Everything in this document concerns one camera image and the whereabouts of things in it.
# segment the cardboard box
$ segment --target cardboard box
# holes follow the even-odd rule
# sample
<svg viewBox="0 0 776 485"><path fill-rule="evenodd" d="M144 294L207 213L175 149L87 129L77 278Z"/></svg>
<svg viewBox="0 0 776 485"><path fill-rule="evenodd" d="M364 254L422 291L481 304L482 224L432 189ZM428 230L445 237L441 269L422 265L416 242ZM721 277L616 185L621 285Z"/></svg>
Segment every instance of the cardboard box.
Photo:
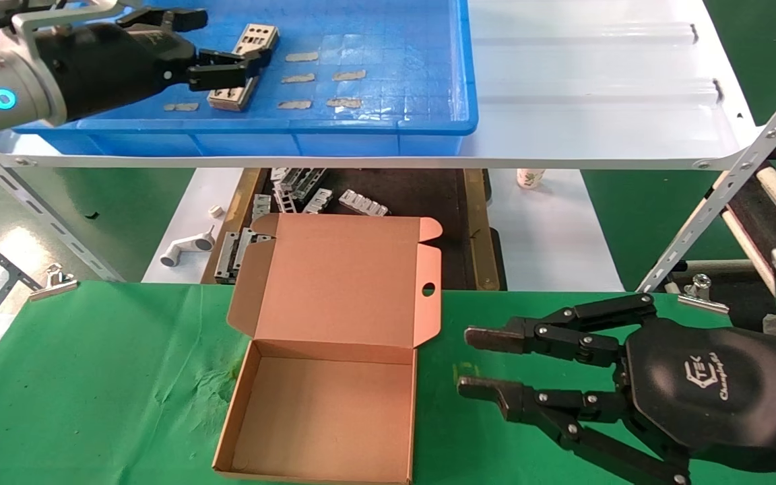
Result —
<svg viewBox="0 0 776 485"><path fill-rule="evenodd" d="M270 214L228 323L250 335L213 468L304 483L409 483L416 347L441 328L430 218Z"/></svg>

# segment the box lid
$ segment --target box lid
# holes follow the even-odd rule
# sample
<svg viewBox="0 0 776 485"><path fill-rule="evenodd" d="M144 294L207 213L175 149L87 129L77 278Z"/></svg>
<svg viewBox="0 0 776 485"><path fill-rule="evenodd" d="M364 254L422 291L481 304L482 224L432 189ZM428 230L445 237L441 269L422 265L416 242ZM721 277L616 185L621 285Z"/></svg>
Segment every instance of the box lid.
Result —
<svg viewBox="0 0 776 485"><path fill-rule="evenodd" d="M416 347L441 328L431 218L269 214L251 227L227 322L261 340Z"/></svg>

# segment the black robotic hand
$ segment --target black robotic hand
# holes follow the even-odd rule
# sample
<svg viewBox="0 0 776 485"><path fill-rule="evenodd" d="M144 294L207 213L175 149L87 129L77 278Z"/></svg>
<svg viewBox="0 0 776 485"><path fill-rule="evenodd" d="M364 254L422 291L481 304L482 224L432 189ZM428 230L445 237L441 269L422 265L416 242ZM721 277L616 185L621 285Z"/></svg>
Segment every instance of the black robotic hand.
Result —
<svg viewBox="0 0 776 485"><path fill-rule="evenodd" d="M144 8L115 23L42 32L36 41L73 121L176 84L191 91L245 86L271 62L268 48L245 55L197 50L176 33L199 30L207 21L204 9Z"/></svg>
<svg viewBox="0 0 776 485"><path fill-rule="evenodd" d="M620 345L591 332L638 323ZM512 317L501 329L470 327L476 349L539 353L615 364L614 392L533 389L462 377L459 393L490 400L505 420L533 424L560 446L634 483L690 483L690 458L749 472L776 472L776 337L736 328L695 329L656 316L637 294ZM579 421L625 426L658 457Z"/></svg>

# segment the blue led ring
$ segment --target blue led ring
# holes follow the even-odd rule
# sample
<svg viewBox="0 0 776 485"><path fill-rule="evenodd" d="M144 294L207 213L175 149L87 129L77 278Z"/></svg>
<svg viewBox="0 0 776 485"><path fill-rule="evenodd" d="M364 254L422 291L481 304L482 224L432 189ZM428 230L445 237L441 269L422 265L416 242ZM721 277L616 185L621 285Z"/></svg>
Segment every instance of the blue led ring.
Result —
<svg viewBox="0 0 776 485"><path fill-rule="evenodd" d="M0 89L0 110L10 110L16 106L16 93L10 89Z"/></svg>

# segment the green tablecloth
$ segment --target green tablecloth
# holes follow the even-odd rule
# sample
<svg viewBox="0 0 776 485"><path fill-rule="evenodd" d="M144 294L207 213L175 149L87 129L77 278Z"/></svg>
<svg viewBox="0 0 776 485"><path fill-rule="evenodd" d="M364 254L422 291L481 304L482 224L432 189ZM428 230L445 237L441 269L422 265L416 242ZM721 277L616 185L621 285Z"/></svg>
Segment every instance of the green tablecloth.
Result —
<svg viewBox="0 0 776 485"><path fill-rule="evenodd" d="M231 294L228 286L84 282L26 304L0 343L0 483L234 483L210 467L247 344L225 322ZM443 330L419 353L416 484L621 483L455 390L457 375L474 373L611 389L609 369L476 351L462 331L612 296L445 292ZM660 314L686 325L727 323L668 296L658 302ZM639 445L619 424L600 429ZM776 483L776 475L702 461L690 472L699 484Z"/></svg>

